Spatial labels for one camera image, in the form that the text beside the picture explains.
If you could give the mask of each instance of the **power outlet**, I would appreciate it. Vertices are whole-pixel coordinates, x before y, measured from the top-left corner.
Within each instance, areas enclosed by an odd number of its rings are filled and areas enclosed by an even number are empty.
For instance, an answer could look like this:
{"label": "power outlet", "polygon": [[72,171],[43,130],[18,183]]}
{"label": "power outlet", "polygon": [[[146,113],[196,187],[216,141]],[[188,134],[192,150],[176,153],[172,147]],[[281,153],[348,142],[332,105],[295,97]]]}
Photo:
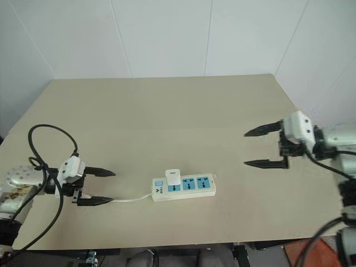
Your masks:
{"label": "power outlet", "polygon": [[198,188],[203,189],[203,188],[210,188],[210,183],[209,183],[209,178],[208,177],[199,177],[196,179],[198,183]]}
{"label": "power outlet", "polygon": [[180,185],[169,185],[168,192],[180,191]]}
{"label": "power outlet", "polygon": [[194,190],[195,189],[195,181],[193,178],[182,179],[183,181],[183,190]]}
{"label": "power outlet", "polygon": [[167,177],[152,180],[152,198],[156,201],[214,196],[216,187],[212,174],[181,176],[180,185],[168,185]]}

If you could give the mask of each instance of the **white wall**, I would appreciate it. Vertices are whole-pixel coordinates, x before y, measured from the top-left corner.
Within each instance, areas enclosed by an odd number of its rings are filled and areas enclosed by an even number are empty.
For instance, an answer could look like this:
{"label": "white wall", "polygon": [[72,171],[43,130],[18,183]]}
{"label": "white wall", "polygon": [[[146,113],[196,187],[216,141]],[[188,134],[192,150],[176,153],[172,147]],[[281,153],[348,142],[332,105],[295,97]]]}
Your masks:
{"label": "white wall", "polygon": [[273,73],[317,122],[356,122],[355,72],[354,0],[0,0],[2,136],[54,78]]}

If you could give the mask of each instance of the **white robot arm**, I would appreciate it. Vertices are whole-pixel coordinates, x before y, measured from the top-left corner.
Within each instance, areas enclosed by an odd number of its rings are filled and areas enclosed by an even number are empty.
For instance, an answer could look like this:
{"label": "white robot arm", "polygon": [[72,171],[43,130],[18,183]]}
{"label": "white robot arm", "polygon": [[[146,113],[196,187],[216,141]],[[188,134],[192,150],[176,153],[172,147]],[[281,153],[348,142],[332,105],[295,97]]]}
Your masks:
{"label": "white robot arm", "polygon": [[[32,132],[39,127],[59,130],[74,144],[75,149],[71,157],[64,161],[59,169],[48,167],[33,145]],[[86,175],[106,177],[115,174],[102,168],[88,167],[79,158],[78,146],[66,131],[53,125],[35,125],[28,133],[28,141],[35,155],[29,158],[32,166],[13,168],[7,173],[5,181],[0,186],[0,265],[32,246],[52,227],[61,213],[64,196],[71,197],[72,203],[78,206],[97,206],[113,200],[110,197],[88,196],[82,193]],[[59,197],[57,214],[41,234],[14,254],[12,245],[31,209],[33,198],[43,194],[54,194]]]}
{"label": "white robot arm", "polygon": [[[337,233],[339,260],[343,266],[356,266],[356,125],[319,128],[313,126],[307,115],[297,111],[281,121],[259,126],[245,136],[261,136],[273,131],[279,131],[279,151],[283,159],[254,160],[245,164],[263,169],[288,169],[288,157],[306,154],[313,163],[335,173],[344,206],[342,216],[320,229],[302,253],[301,261],[297,263],[302,266],[313,242],[323,232],[342,221],[347,227]],[[332,166],[319,162],[323,159],[332,159]]]}

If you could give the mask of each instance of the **beige tabletop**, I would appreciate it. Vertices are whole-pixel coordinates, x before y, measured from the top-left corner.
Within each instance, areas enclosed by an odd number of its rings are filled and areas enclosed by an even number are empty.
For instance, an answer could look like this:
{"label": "beige tabletop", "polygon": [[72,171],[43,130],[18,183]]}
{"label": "beige tabletop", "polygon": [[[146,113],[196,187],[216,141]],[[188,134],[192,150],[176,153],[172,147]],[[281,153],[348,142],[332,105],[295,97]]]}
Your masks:
{"label": "beige tabletop", "polygon": [[[14,166],[28,164],[32,154],[27,132],[37,123],[67,130],[89,166],[117,174],[88,176],[85,192],[91,195],[140,197],[166,169],[217,175],[214,197],[167,202],[148,198],[95,207],[78,207],[67,197],[54,227],[31,249],[311,236],[340,213],[332,175],[302,158],[292,159],[289,170],[262,170],[243,163],[279,159],[277,133],[243,135],[295,110],[272,75],[54,80],[0,147],[0,177]],[[34,142],[51,167],[59,167],[72,152],[71,142],[52,129],[38,129]],[[36,197],[14,248],[37,236],[57,206],[53,195]]]}

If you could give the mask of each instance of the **wall seam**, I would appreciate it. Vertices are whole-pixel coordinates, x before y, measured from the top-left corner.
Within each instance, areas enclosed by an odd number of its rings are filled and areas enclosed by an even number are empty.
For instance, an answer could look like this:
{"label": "wall seam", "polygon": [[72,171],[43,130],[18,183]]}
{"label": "wall seam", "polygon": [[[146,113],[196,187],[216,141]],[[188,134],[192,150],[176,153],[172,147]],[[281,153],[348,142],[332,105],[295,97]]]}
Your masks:
{"label": "wall seam", "polygon": [[111,11],[112,11],[112,15],[115,19],[115,23],[116,23],[116,29],[117,29],[117,34],[118,34],[118,38],[120,39],[120,42],[121,42],[121,46],[122,46],[122,50],[123,50],[123,55],[125,57],[125,60],[126,60],[126,64],[127,64],[127,68],[128,68],[128,71],[130,73],[130,76],[132,78],[132,71],[131,71],[131,68],[130,68],[130,64],[128,63],[128,58],[127,58],[127,54],[126,54],[126,50],[125,50],[125,45],[123,44],[123,39],[122,39],[122,36],[121,36],[121,32],[120,32],[120,28],[118,26],[118,21],[117,21],[117,18],[116,18],[116,13],[115,13],[115,10],[113,8],[113,4],[112,4],[112,1],[110,1],[110,6],[111,6]]}
{"label": "wall seam", "polygon": [[208,54],[208,49],[209,49],[211,18],[212,18],[212,0],[210,1],[210,18],[209,18],[209,27],[208,27],[208,31],[207,31],[207,40],[206,40],[206,53],[205,53],[205,64],[204,64],[204,76],[206,76],[206,63],[207,63],[207,54]]}
{"label": "wall seam", "polygon": [[280,68],[280,66],[282,65],[282,62],[283,62],[283,60],[284,60],[284,57],[285,57],[285,55],[287,54],[287,52],[288,52],[288,50],[289,50],[290,44],[292,43],[292,41],[293,41],[293,39],[294,39],[295,33],[296,33],[296,31],[297,31],[297,29],[298,29],[298,27],[299,27],[299,25],[300,25],[301,19],[304,17],[304,13],[305,13],[305,10],[306,10],[306,8],[307,8],[309,2],[310,2],[310,0],[307,0],[305,6],[304,6],[304,8],[303,8],[303,11],[302,11],[302,13],[301,13],[301,15],[300,15],[300,18],[299,18],[299,20],[298,20],[298,22],[297,22],[297,24],[296,24],[296,26],[295,26],[295,28],[294,28],[293,34],[292,34],[292,36],[291,36],[291,39],[289,40],[289,43],[288,43],[288,45],[287,45],[287,47],[286,47],[286,49],[285,49],[285,51],[284,51],[284,53],[283,53],[282,59],[280,60],[280,62],[279,62],[279,64],[278,64],[278,67],[277,67],[276,71],[274,72],[274,76],[277,75],[277,73],[278,73],[278,71],[279,71],[279,68]]}
{"label": "wall seam", "polygon": [[317,112],[320,107],[322,106],[323,101],[331,94],[333,88],[338,84],[338,82],[340,81],[341,77],[344,75],[344,73],[346,72],[346,70],[351,66],[351,64],[353,63],[353,61],[356,59],[356,54],[351,58],[351,60],[346,64],[346,66],[343,68],[343,70],[340,72],[340,74],[338,75],[338,77],[335,79],[335,81],[332,83],[332,85],[328,88],[328,90],[326,91],[326,93],[324,93],[322,95],[322,97],[319,99],[318,104],[315,105],[313,108],[311,108],[311,113],[315,113]]}
{"label": "wall seam", "polygon": [[41,55],[42,59],[44,60],[44,62],[46,63],[46,65],[48,66],[48,68],[50,68],[52,74],[53,74],[53,78],[56,78],[56,74],[53,70],[53,68],[51,67],[51,65],[48,63],[46,57],[44,56],[44,54],[42,53],[42,51],[40,50],[39,46],[37,45],[37,43],[34,41],[32,35],[30,34],[29,30],[27,29],[26,25],[23,23],[22,19],[20,18],[20,16],[18,15],[15,7],[13,6],[11,0],[8,0],[8,3],[10,4],[11,8],[13,9],[16,17],[18,18],[18,20],[20,21],[20,24],[22,25],[22,27],[24,28],[24,30],[26,31],[26,33],[28,34],[29,38],[31,39],[31,41],[33,42],[34,46],[36,47],[37,51],[39,52],[39,54]]}

